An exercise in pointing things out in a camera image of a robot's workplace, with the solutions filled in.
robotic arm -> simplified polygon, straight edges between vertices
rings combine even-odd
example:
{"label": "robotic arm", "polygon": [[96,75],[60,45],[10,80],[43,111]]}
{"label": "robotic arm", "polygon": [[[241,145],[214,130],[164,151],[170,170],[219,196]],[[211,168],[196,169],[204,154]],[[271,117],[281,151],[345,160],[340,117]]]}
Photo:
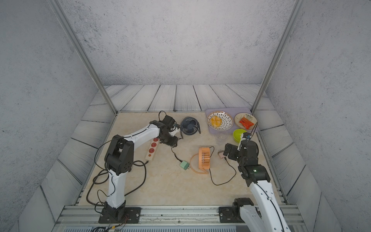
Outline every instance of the robotic arm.
{"label": "robotic arm", "polygon": [[176,147],[178,138],[175,134],[179,125],[170,116],[162,121],[152,121],[150,124],[126,136],[115,135],[109,144],[104,158],[105,167],[109,172],[108,197],[104,203],[99,223],[120,223],[125,216],[125,181],[134,162],[134,150],[153,138],[159,138],[161,143]]}
{"label": "robotic arm", "polygon": [[262,218],[249,198],[235,199],[231,210],[233,216],[236,220],[243,220],[250,231],[290,232],[273,194],[268,172],[264,166],[258,164],[258,145],[250,140],[250,136],[250,133],[243,133],[238,146],[227,143],[223,155],[238,162],[238,170],[250,187]]}

power plug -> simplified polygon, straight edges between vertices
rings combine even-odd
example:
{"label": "power plug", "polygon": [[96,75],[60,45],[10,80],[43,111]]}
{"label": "power plug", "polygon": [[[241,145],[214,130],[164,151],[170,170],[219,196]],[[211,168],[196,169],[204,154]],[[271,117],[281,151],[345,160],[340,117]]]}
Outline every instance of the power plug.
{"label": "power plug", "polygon": [[187,161],[182,161],[182,163],[180,164],[180,166],[184,169],[184,170],[187,170],[189,168],[189,163]]}

plate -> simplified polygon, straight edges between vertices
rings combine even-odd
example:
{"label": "plate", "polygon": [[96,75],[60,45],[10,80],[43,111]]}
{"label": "plate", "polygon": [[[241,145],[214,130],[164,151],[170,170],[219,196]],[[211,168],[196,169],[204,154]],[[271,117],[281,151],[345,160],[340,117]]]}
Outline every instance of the plate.
{"label": "plate", "polygon": [[[211,122],[210,122],[210,119],[213,117],[213,116],[217,116],[221,119],[221,125],[219,127],[214,127]],[[233,126],[233,119],[232,117],[227,114],[226,112],[224,111],[214,111],[214,112],[211,112],[207,118],[207,124],[209,124],[209,126],[212,128],[212,129],[215,129],[215,130],[218,130],[218,131],[226,131],[228,129],[230,129],[232,126]]]}
{"label": "plate", "polygon": [[247,129],[247,130],[251,131],[254,128],[255,124],[257,123],[256,118],[254,116],[252,116],[251,114],[239,113],[234,117],[234,122],[236,123],[236,125],[239,128],[246,130],[246,128],[240,123],[241,118],[243,118],[245,115],[246,115],[247,119],[254,124],[249,129]]}

decorative plate rim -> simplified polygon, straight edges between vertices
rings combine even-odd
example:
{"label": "decorative plate rim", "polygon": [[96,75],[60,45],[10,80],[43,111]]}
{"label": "decorative plate rim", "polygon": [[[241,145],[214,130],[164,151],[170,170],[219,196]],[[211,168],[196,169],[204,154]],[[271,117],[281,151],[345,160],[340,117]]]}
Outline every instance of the decorative plate rim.
{"label": "decorative plate rim", "polygon": [[[209,117],[210,117],[210,115],[215,114],[215,113],[226,114],[226,115],[231,119],[231,122],[232,122],[231,126],[230,126],[228,129],[225,129],[225,130],[214,128],[214,127],[211,125],[211,123],[210,123],[210,119],[209,119]],[[217,130],[217,131],[226,131],[226,130],[229,130],[230,128],[232,128],[232,126],[233,126],[233,124],[234,124],[234,119],[232,118],[232,116],[231,116],[230,114],[228,114],[227,112],[225,112],[225,111],[221,111],[221,110],[216,110],[216,111],[213,111],[213,112],[209,113],[209,114],[207,115],[207,117],[206,117],[206,121],[207,121],[207,124],[208,124],[212,129]]]}
{"label": "decorative plate rim", "polygon": [[234,123],[236,124],[236,126],[238,126],[240,129],[244,129],[244,130],[251,131],[252,129],[246,129],[244,126],[241,127],[240,124],[238,124],[238,123],[236,122],[236,117],[237,117],[237,115],[239,115],[239,114],[248,114],[248,115],[252,116],[253,118],[255,118],[254,115],[249,114],[249,113],[246,113],[246,112],[241,112],[241,113],[236,114],[235,117],[234,117],[234,119],[233,119],[233,121],[234,121]]}

orange fan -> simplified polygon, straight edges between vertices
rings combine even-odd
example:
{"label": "orange fan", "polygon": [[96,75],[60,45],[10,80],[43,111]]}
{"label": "orange fan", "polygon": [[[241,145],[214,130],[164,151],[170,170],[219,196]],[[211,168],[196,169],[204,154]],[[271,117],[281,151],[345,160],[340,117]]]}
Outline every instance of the orange fan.
{"label": "orange fan", "polygon": [[[199,172],[192,168],[191,162],[193,157],[195,157],[196,155],[198,155],[198,168],[204,170],[205,172]],[[197,174],[208,174],[206,169],[210,169],[210,148],[200,147],[198,149],[198,154],[194,154],[194,156],[192,156],[189,162],[189,166],[191,167],[192,171],[194,171]]]}
{"label": "orange fan", "polygon": [[210,148],[200,147],[198,149],[198,168],[210,169]]}

